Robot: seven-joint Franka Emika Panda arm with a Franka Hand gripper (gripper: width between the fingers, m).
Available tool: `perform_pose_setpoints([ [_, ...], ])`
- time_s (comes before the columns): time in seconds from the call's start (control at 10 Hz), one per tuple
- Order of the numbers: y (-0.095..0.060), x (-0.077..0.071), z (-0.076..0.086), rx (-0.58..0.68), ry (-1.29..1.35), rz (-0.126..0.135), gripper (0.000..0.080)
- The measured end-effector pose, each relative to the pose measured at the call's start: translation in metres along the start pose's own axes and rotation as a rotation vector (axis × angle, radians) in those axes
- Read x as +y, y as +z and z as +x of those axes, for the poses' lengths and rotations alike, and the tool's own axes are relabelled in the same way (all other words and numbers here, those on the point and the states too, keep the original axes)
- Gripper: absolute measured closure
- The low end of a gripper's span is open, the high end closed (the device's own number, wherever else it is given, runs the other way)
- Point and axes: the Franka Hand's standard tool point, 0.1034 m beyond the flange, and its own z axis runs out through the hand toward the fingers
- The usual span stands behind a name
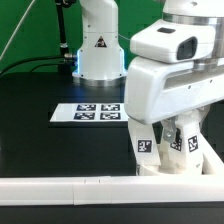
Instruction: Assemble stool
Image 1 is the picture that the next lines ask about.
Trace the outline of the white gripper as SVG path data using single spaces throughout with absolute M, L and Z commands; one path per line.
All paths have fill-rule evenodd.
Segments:
M 163 120 L 163 139 L 169 143 L 175 141 L 177 130 L 170 117 L 223 99 L 224 59 L 204 71 L 194 71 L 192 61 L 166 64 L 136 57 L 129 65 L 126 113 L 142 124 Z

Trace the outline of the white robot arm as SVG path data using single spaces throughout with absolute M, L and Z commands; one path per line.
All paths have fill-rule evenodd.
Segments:
M 224 99 L 224 0 L 165 0 L 162 18 L 135 34 L 124 66 L 114 0 L 80 0 L 83 44 L 74 79 L 126 79 L 125 111 L 151 125 Z

